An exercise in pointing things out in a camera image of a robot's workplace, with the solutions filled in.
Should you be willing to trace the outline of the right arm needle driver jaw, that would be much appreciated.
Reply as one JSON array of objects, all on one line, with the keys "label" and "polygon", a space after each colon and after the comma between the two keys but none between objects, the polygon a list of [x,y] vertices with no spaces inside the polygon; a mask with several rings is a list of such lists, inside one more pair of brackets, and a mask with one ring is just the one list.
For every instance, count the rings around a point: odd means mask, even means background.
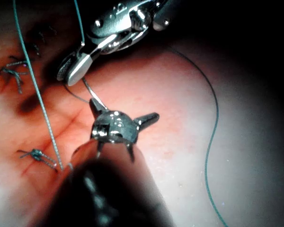
[{"label": "right arm needle driver jaw", "polygon": [[94,60],[99,56],[99,49],[96,48],[90,53],[82,52],[78,55],[75,62],[71,65],[67,73],[67,85],[73,86],[81,80]]},{"label": "right arm needle driver jaw", "polygon": [[70,70],[73,63],[82,55],[79,51],[72,51],[68,54],[60,63],[57,68],[56,79],[58,81],[65,81],[68,71]]}]

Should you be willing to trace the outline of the left arm needle driver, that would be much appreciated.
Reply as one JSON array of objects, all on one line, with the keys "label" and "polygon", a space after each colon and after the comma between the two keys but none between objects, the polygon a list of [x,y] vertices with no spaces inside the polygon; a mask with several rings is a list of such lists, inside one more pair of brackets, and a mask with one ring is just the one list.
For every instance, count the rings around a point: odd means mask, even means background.
[{"label": "left arm needle driver", "polygon": [[94,121],[91,138],[110,143],[136,143],[139,126],[120,111],[104,111]]}]

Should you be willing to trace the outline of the left arm needle driver jaw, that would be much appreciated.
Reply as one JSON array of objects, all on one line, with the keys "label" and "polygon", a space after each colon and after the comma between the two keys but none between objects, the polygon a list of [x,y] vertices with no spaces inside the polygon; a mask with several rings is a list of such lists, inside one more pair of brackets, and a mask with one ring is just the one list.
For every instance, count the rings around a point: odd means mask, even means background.
[{"label": "left arm needle driver jaw", "polygon": [[160,118],[158,113],[149,113],[140,117],[135,118],[133,121],[137,125],[137,130],[144,130],[147,127],[156,123]]},{"label": "left arm needle driver jaw", "polygon": [[108,111],[108,109],[103,104],[101,104],[96,98],[90,99],[89,106],[94,118],[98,118],[102,113]]}]

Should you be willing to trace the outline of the right arm needle driver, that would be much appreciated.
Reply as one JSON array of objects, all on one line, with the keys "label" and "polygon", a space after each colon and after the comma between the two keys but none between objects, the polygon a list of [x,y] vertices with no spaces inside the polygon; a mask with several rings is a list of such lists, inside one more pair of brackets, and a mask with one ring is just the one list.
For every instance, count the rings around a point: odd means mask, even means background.
[{"label": "right arm needle driver", "polygon": [[166,0],[123,0],[104,12],[90,25],[88,35],[95,49],[90,55],[110,54],[143,39]]}]

